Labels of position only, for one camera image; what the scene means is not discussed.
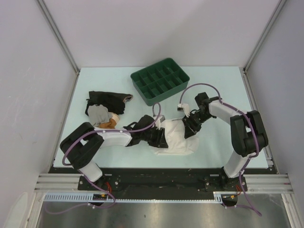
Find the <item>right aluminium corner post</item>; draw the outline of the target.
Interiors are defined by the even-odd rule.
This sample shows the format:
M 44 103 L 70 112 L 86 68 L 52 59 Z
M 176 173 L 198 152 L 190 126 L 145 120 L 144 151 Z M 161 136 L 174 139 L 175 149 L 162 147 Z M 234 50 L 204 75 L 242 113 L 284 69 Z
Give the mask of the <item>right aluminium corner post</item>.
M 270 34 L 274 24 L 278 20 L 280 14 L 283 11 L 287 2 L 288 2 L 288 0 L 280 0 L 278 2 L 278 4 L 276 5 L 274 12 L 271 14 L 270 19 L 268 20 L 265 28 L 263 29 L 262 34 L 259 37 L 259 39 L 258 39 L 252 53 L 250 54 L 245 66 L 243 67 L 244 73 L 247 73 L 248 70 L 250 69 L 253 61 L 255 60 L 256 56 L 258 55 L 258 53 L 259 53 L 260 49 L 262 48 L 266 38 Z

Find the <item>orange brown underwear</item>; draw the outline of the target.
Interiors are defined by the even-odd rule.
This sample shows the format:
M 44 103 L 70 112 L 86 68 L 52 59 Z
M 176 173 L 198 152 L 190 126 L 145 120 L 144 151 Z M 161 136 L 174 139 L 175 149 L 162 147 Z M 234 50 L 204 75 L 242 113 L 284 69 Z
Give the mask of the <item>orange brown underwear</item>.
M 106 123 L 101 123 L 99 124 L 99 128 L 103 128 L 103 129 L 114 129 L 116 127 L 116 125 L 119 123 L 120 118 L 117 116 L 113 116 L 111 119 L 109 119 L 108 122 Z

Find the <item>grey underwear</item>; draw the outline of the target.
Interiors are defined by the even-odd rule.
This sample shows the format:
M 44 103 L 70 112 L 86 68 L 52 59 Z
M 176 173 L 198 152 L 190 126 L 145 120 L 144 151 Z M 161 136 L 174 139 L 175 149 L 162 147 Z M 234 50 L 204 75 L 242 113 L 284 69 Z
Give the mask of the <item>grey underwear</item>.
M 94 127 L 107 123 L 112 118 L 112 114 L 109 113 L 108 109 L 103 105 L 89 106 L 87 113 L 90 123 Z

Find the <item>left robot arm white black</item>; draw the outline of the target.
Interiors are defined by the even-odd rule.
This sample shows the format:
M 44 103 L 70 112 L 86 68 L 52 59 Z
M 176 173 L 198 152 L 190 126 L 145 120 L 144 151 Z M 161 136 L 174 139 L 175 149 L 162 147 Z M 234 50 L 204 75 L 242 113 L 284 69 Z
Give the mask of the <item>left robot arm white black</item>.
M 85 122 L 61 142 L 59 147 L 64 153 L 63 164 L 71 165 L 88 178 L 88 184 L 93 189 L 99 190 L 104 186 L 105 178 L 93 161 L 98 150 L 109 146 L 131 147 L 142 141 L 151 147 L 167 149 L 165 129 L 161 127 L 164 120 L 163 115 L 145 115 L 122 129 L 102 129 Z

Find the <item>white underwear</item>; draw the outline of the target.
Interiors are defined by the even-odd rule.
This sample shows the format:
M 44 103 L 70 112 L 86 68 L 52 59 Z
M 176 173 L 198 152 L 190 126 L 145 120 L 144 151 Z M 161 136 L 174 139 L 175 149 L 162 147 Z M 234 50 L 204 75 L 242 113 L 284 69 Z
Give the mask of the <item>white underwear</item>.
M 199 147 L 199 138 L 191 136 L 185 139 L 185 126 L 181 118 L 166 119 L 161 122 L 168 148 L 151 147 L 158 155 L 189 155 Z

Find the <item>front aluminium rail left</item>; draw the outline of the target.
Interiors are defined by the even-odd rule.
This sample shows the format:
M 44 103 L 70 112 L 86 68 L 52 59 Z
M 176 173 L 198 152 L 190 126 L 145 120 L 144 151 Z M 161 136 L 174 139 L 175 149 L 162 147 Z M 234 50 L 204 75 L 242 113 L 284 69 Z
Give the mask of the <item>front aluminium rail left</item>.
M 35 185 L 36 192 L 74 192 L 78 191 L 81 174 L 40 174 Z

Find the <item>left aluminium corner post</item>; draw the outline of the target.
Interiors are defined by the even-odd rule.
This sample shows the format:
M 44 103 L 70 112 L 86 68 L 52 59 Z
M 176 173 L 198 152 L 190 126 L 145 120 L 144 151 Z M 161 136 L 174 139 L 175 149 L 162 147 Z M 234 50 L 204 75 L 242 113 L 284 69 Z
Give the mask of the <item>left aluminium corner post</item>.
M 43 17 L 45 18 L 48 26 L 50 27 L 50 30 L 52 31 L 56 41 L 58 42 L 60 48 L 62 49 L 64 55 L 66 56 L 73 71 L 76 73 L 76 75 L 79 75 L 80 69 L 77 66 L 77 63 L 76 63 L 75 59 L 73 58 L 73 55 L 72 55 L 70 49 L 68 48 L 68 45 L 65 42 L 64 37 L 62 36 L 62 34 L 59 30 L 59 27 L 58 27 L 57 23 L 55 22 L 47 4 L 45 3 L 44 0 L 35 0 L 35 2 L 37 3 Z

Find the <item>black underwear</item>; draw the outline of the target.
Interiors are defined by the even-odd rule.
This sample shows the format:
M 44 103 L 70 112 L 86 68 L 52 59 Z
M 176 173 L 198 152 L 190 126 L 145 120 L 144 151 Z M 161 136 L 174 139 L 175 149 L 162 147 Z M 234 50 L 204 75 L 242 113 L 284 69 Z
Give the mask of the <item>black underwear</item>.
M 93 105 L 103 105 L 109 112 L 115 114 L 124 114 L 125 103 L 133 99 L 132 94 L 102 92 L 102 91 L 89 91 L 89 98 L 85 114 L 88 116 L 88 109 Z

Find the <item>aluminium corner post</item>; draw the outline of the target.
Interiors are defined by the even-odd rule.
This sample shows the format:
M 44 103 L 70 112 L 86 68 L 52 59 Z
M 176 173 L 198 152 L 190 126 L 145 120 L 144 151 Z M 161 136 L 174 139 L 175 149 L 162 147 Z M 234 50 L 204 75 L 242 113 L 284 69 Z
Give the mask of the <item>aluminium corner post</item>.
M 68 48 L 68 45 L 65 42 L 64 37 L 62 36 L 62 34 L 59 30 L 59 27 L 58 27 L 57 23 L 55 22 L 47 4 L 45 3 L 44 0 L 35 0 L 35 2 L 37 3 L 43 17 L 45 18 L 48 26 L 50 27 L 50 30 L 52 31 L 56 41 L 58 42 L 60 48 L 62 49 L 64 55 L 66 56 L 73 71 L 76 73 L 76 75 L 79 75 L 80 69 L 77 66 L 77 63 L 76 63 L 75 59 L 73 58 L 73 55 L 72 55 L 70 49 Z
M 266 38 L 270 34 L 274 24 L 278 20 L 280 14 L 283 11 L 287 2 L 288 2 L 288 0 L 280 0 L 278 2 L 278 4 L 276 5 L 274 12 L 271 14 L 270 19 L 268 20 L 265 28 L 263 29 L 262 34 L 259 37 L 259 39 L 258 39 L 252 53 L 250 54 L 245 66 L 243 67 L 244 73 L 247 73 L 248 70 L 250 69 L 253 61 L 255 60 L 256 56 L 258 55 L 258 53 L 259 53 L 260 49 L 262 48 Z

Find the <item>front aluminium rail right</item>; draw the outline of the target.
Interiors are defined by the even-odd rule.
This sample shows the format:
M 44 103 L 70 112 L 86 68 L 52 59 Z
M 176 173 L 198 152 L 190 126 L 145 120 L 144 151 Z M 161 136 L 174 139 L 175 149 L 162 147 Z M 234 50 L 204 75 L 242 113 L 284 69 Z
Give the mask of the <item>front aluminium rail right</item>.
M 293 187 L 287 174 L 244 175 L 247 192 L 250 194 L 293 194 Z

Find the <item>aluminium rail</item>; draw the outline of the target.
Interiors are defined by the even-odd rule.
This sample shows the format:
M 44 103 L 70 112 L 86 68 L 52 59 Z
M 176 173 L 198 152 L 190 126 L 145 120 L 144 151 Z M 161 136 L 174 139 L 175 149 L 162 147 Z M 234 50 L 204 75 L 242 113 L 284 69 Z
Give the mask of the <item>aluminium rail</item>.
M 35 185 L 36 192 L 74 192 L 78 191 L 81 174 L 40 174 Z
M 247 192 L 250 194 L 293 194 L 293 187 L 287 174 L 244 175 Z

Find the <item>green compartment tray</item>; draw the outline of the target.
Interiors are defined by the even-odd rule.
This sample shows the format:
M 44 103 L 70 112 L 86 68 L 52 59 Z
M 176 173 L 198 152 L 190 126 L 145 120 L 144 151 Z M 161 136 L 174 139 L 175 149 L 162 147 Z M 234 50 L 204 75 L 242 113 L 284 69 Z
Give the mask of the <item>green compartment tray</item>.
M 170 57 L 132 73 L 130 78 L 148 106 L 183 91 L 190 81 L 187 73 Z

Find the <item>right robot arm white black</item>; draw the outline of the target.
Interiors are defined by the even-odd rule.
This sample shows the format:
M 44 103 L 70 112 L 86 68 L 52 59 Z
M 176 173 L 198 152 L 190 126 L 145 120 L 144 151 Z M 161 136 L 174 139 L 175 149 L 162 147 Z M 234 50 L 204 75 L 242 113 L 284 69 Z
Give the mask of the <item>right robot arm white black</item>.
M 196 135 L 201 125 L 210 118 L 219 118 L 230 125 L 233 153 L 229 161 L 221 168 L 219 186 L 231 190 L 241 177 L 250 160 L 257 157 L 261 150 L 268 146 L 268 136 L 258 111 L 244 113 L 224 103 L 221 97 L 208 97 L 200 93 L 195 97 L 197 110 L 185 113 L 182 122 L 186 139 Z

